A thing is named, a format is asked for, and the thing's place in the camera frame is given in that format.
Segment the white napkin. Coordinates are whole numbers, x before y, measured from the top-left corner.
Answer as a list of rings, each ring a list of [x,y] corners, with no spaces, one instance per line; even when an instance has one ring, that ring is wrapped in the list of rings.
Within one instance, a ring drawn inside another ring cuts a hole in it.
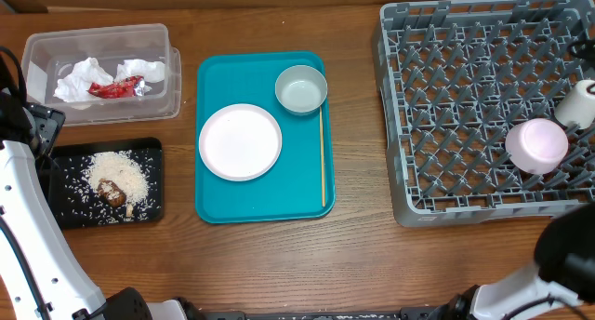
[[[159,83],[165,80],[165,64],[161,61],[141,59],[124,60],[117,66],[115,81],[122,81],[132,76],[142,76],[146,83]]]
[[[100,86],[110,85],[113,77],[99,66],[96,58],[87,58],[73,66],[73,71],[58,80],[53,96],[65,102],[96,100],[88,93],[93,83]]]

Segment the red foil wrapper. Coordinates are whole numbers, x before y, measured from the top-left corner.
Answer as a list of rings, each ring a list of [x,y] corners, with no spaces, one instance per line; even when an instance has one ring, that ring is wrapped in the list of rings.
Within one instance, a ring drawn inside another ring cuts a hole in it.
[[[92,83],[87,92],[101,99],[112,100],[144,96],[150,90],[143,76],[134,75],[106,86]]]

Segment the large white plate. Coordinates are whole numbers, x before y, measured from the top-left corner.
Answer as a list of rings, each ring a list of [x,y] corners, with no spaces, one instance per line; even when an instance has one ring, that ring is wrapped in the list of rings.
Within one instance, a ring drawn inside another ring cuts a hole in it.
[[[201,160],[216,176],[248,181],[268,172],[283,148],[275,118],[252,104],[237,103],[213,113],[198,140]]]

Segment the grey bowl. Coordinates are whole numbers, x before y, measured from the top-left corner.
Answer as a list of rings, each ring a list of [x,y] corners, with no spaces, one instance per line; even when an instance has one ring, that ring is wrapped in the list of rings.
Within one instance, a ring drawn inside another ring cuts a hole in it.
[[[275,81],[279,103],[291,114],[308,115],[318,111],[328,94],[325,76],[308,65],[295,65],[282,71]]]

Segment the white paper cup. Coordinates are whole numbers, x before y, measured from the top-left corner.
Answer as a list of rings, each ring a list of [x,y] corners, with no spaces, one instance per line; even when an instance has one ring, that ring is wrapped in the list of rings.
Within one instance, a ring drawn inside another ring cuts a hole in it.
[[[594,81],[581,80],[556,106],[554,116],[560,124],[566,127],[578,125],[579,129],[586,129],[594,122],[594,104]]]

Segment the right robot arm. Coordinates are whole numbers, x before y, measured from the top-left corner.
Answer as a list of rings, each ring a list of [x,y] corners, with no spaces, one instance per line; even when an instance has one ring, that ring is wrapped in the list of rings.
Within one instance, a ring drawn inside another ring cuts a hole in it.
[[[531,319],[594,302],[594,209],[582,207],[553,220],[527,266],[491,285],[474,286],[436,308],[430,319]]]

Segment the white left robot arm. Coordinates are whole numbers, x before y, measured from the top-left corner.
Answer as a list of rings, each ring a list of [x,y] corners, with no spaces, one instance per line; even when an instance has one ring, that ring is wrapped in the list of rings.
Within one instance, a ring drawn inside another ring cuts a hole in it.
[[[84,272],[52,214],[38,171],[65,122],[27,101],[22,73],[1,66],[1,277],[19,319],[202,319],[175,298],[146,302],[127,287],[105,297]]]

